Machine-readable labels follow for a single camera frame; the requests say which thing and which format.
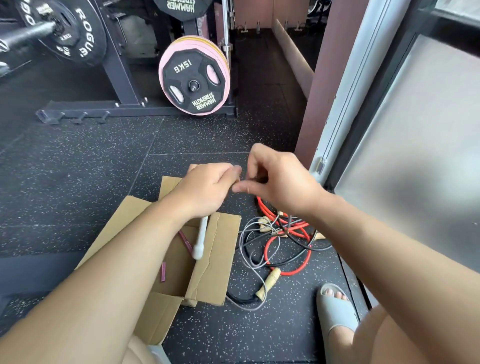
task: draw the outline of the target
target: slide sandal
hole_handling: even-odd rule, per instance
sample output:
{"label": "slide sandal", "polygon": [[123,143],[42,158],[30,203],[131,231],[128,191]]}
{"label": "slide sandal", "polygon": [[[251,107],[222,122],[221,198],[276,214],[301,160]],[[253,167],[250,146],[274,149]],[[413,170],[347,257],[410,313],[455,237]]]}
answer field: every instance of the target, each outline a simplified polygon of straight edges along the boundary
{"label": "slide sandal", "polygon": [[[333,296],[327,296],[326,290],[331,289]],[[341,292],[346,296],[342,289],[333,283],[325,283],[317,291],[317,311],[322,327],[322,336],[324,338],[325,358],[327,364],[331,363],[330,353],[328,349],[328,333],[337,326],[345,326],[353,332],[359,325],[357,314],[352,302],[335,298],[335,293]]]}

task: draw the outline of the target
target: forearm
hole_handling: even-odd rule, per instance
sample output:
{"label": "forearm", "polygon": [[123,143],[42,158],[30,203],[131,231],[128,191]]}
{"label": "forearm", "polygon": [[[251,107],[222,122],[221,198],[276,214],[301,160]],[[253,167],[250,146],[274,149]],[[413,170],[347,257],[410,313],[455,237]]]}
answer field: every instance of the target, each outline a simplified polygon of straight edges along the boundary
{"label": "forearm", "polygon": [[435,362],[468,363],[480,337],[480,275],[322,194],[306,217]]}
{"label": "forearm", "polygon": [[184,220],[168,199],[149,206],[5,335],[2,360],[120,362]]}

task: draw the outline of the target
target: weight plate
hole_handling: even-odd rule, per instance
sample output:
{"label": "weight plate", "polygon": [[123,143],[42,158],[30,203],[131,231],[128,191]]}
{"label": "weight plate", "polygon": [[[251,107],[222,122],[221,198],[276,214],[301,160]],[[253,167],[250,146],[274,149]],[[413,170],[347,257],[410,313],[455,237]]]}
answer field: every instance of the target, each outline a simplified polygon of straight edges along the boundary
{"label": "weight plate", "polygon": [[167,98],[191,115],[208,115],[225,103],[230,72],[221,50],[199,36],[174,41],[160,59],[160,84]]}
{"label": "weight plate", "polygon": [[16,0],[27,26],[55,20],[58,30],[40,40],[56,55],[88,66],[102,62],[107,35],[89,0]]}
{"label": "weight plate", "polygon": [[154,0],[157,7],[173,16],[175,19],[185,22],[200,18],[206,12],[213,0]]}

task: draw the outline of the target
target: pink stick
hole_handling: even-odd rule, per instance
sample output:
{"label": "pink stick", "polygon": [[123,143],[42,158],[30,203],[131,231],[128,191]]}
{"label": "pink stick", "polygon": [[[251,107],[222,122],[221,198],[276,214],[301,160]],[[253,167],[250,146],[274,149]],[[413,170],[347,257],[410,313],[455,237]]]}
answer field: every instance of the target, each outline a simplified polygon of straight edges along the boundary
{"label": "pink stick", "polygon": [[167,269],[167,264],[165,262],[162,263],[162,271],[161,271],[161,274],[160,274],[160,280],[162,282],[165,282],[165,271]]}
{"label": "pink stick", "polygon": [[183,240],[183,243],[187,247],[188,251],[190,252],[190,254],[192,254],[192,246],[190,245],[190,242],[188,241],[187,237],[182,232],[182,230],[179,231],[179,235],[180,235],[181,239]]}

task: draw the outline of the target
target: open cardboard box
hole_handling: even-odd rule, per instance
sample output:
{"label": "open cardboard box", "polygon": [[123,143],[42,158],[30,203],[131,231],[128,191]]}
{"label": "open cardboard box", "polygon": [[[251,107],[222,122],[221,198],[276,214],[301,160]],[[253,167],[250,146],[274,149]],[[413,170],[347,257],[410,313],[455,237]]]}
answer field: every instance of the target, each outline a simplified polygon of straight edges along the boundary
{"label": "open cardboard box", "polygon": [[[181,178],[163,176],[158,199],[162,199],[180,181]],[[125,197],[77,268],[140,215],[148,205],[148,201],[133,196]],[[238,215],[213,213],[208,219],[204,255],[198,261],[192,258],[181,238],[175,235],[164,259],[166,280],[160,281],[159,272],[138,319],[135,335],[146,344],[160,344],[181,304],[192,307],[196,306],[197,301],[219,306],[224,304],[240,220]],[[200,219],[196,218],[182,227],[191,244],[195,244],[199,224]]]}

